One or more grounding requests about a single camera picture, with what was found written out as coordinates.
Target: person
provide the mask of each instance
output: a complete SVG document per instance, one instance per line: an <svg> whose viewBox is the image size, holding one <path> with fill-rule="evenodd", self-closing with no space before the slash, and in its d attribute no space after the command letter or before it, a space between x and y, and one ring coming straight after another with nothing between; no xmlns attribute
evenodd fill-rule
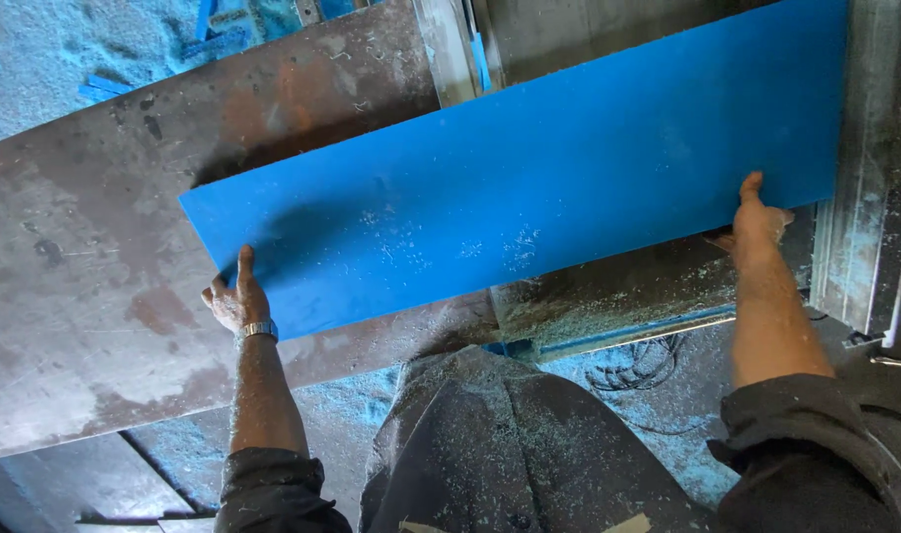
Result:
<svg viewBox="0 0 901 533"><path fill-rule="evenodd" d="M410 531L901 531L894 465L843 392L778 244L791 213L741 186L729 433L711 453L740 475L716 513L692 504L625 424L573 382L477 346L407 363L375 437L362 533ZM231 454L216 531L351 531L321 496L269 303L240 250L236 288L203 291L238 335Z"/></svg>

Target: metal watch band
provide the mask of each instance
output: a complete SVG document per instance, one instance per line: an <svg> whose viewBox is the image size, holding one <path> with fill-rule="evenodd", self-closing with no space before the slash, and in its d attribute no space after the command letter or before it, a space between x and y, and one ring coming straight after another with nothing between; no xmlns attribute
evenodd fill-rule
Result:
<svg viewBox="0 0 901 533"><path fill-rule="evenodd" d="M236 332L236 337L233 339L233 343L236 344L236 347L239 348L243 345L243 340L250 335L272 335L277 342L279 342L279 328L276 327L276 322L268 321L268 322L253 322L248 323L247 325L240 328L240 331Z"/></svg>

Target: sleeve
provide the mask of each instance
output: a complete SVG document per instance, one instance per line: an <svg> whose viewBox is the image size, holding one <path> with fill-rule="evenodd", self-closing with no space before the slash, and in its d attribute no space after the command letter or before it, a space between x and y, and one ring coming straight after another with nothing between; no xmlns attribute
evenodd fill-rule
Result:
<svg viewBox="0 0 901 533"><path fill-rule="evenodd" d="M717 509L720 531L901 531L883 451L838 380L754 383L720 416L729 437L710 451L741 475Z"/></svg>
<svg viewBox="0 0 901 533"><path fill-rule="evenodd" d="M215 533L352 533L335 501L320 497L319 459L247 448L227 457Z"/></svg>

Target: blue plastic sheet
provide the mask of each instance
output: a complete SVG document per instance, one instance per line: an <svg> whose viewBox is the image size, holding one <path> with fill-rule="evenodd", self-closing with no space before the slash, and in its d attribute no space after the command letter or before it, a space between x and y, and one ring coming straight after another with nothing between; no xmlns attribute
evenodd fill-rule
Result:
<svg viewBox="0 0 901 533"><path fill-rule="evenodd" d="M784 0L181 197L284 339L828 198L846 0Z"/></svg>

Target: right hand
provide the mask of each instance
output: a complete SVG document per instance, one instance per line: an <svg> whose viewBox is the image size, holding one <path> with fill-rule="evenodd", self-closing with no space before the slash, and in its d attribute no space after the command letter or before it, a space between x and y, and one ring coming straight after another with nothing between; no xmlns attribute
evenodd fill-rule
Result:
<svg viewBox="0 0 901 533"><path fill-rule="evenodd" d="M752 172L741 185L741 206L734 216L734 230L717 238L717 246L730 252L737 268L753 261L764 251L776 249L779 240L792 223L789 210L771 208L759 199L763 173Z"/></svg>
<svg viewBox="0 0 901 533"><path fill-rule="evenodd" d="M214 317L224 327L236 333L254 322L269 321L269 301L254 277L254 249L243 245L237 258L236 288L227 288L220 274L211 286L200 293Z"/></svg>

